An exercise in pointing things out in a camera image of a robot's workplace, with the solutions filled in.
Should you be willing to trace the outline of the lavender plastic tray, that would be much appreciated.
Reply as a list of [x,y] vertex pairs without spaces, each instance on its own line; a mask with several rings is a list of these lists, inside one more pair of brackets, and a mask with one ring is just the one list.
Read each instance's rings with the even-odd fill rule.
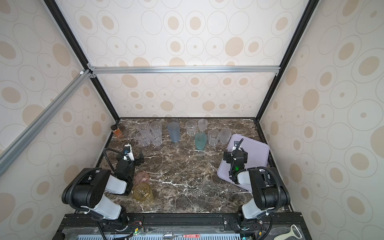
[[[241,152],[243,148],[245,152],[248,153],[248,159],[243,169],[246,170],[249,168],[266,167],[270,148],[262,142],[244,137],[242,135],[234,134],[229,141],[226,151],[232,153],[241,139],[243,139],[243,142],[241,143],[238,152]],[[230,170],[231,164],[227,163],[223,159],[218,169],[218,177],[252,193],[252,187],[256,187],[256,184],[251,185],[249,172],[245,171],[245,173],[240,173],[237,178],[237,180],[240,180],[239,184],[236,184],[230,179]]]

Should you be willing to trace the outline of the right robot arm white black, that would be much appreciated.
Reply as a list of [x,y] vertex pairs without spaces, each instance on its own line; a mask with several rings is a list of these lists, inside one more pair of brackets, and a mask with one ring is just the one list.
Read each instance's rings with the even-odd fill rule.
[[241,206],[243,219],[260,219],[290,204],[290,194],[276,168],[245,168],[248,153],[233,150],[223,152],[223,162],[229,165],[229,181],[237,186],[250,185],[253,198]]

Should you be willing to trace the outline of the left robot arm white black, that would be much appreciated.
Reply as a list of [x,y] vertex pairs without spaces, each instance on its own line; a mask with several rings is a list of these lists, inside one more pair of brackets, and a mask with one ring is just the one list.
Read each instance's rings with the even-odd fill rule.
[[126,208],[110,200],[105,192],[129,195],[135,182],[135,167],[143,162],[144,156],[140,154],[133,161],[119,160],[114,173],[109,169],[85,168],[65,188],[62,202],[121,232],[128,227]]

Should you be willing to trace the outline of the yellow glass mug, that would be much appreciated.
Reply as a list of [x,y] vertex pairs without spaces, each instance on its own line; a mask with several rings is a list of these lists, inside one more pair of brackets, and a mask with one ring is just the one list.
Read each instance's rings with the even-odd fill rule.
[[134,198],[142,203],[149,203],[154,200],[154,195],[151,186],[147,183],[140,183],[133,189]]

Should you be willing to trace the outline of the frosted dimpled tall cup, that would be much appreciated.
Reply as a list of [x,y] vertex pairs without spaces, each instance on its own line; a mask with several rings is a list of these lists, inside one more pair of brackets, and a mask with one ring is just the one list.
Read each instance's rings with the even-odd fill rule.
[[220,143],[222,145],[227,145],[230,138],[232,136],[232,132],[229,129],[222,129],[220,131]]

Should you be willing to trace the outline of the clear faceted small glass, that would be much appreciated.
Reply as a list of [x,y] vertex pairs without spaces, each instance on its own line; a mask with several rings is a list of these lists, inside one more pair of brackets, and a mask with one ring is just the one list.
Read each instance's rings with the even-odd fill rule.
[[211,146],[216,146],[220,140],[220,133],[217,130],[211,130],[208,132],[208,143]]

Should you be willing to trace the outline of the teal dimpled plastic tumbler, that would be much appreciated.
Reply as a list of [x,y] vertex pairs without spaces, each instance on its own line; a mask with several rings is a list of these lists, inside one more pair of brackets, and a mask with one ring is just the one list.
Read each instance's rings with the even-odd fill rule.
[[204,132],[195,134],[196,149],[202,151],[207,144],[207,135]]

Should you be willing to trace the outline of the small amber bottle black cap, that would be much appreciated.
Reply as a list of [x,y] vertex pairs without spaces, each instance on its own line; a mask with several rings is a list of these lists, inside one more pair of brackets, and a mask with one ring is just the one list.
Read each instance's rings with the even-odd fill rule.
[[122,138],[123,137],[123,133],[117,125],[112,125],[111,130],[114,133],[116,138]]

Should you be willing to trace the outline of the frosted dimpled small cup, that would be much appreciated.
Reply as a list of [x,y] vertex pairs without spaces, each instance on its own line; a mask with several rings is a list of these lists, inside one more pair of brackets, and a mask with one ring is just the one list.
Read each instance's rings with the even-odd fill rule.
[[204,132],[208,127],[208,120],[199,119],[198,120],[198,127],[199,127],[200,132]]

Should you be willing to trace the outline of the clear ribbed small glass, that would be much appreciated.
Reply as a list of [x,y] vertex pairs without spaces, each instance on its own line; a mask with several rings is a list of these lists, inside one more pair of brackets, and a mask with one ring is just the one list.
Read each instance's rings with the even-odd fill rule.
[[186,131],[189,136],[194,136],[197,133],[198,124],[195,121],[186,122]]

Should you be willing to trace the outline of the white peeler tool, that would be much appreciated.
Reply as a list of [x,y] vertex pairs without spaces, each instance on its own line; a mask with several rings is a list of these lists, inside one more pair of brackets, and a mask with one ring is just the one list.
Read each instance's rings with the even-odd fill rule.
[[302,240],[304,238],[301,230],[295,224],[293,224],[290,226],[289,232],[274,237],[274,240],[287,240],[290,237],[297,240]]

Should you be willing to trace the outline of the red handled screwdriver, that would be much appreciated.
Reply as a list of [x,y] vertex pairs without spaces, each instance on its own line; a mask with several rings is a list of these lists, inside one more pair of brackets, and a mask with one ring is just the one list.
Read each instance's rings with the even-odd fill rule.
[[163,234],[163,240],[173,240],[177,237],[186,238],[186,239],[199,239],[201,237],[200,234],[191,234],[191,235],[175,235],[173,233],[165,233]]

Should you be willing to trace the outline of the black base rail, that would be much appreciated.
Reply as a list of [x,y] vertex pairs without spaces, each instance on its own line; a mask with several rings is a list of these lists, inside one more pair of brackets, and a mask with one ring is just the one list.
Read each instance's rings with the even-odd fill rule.
[[295,224],[303,240],[310,240],[301,213],[274,213],[261,219],[242,220],[231,214],[128,214],[128,227],[117,231],[111,224],[83,214],[65,215],[54,240],[163,240],[163,234],[200,234],[199,239],[174,240],[273,240]]

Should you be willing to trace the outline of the aluminium frame bar horizontal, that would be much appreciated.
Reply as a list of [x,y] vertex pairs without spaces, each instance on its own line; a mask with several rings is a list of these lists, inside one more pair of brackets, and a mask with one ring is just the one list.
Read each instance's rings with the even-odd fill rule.
[[91,67],[94,74],[278,73],[279,66]]

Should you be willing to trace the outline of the aluminium frame bar left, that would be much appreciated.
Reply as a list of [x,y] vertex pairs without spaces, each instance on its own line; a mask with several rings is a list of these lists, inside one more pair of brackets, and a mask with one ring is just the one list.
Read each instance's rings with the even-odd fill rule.
[[72,97],[74,92],[89,79],[90,70],[83,70],[80,74],[45,108],[40,115],[18,136],[1,154],[1,175],[20,156],[32,140],[41,132],[48,122],[59,112],[63,105]]

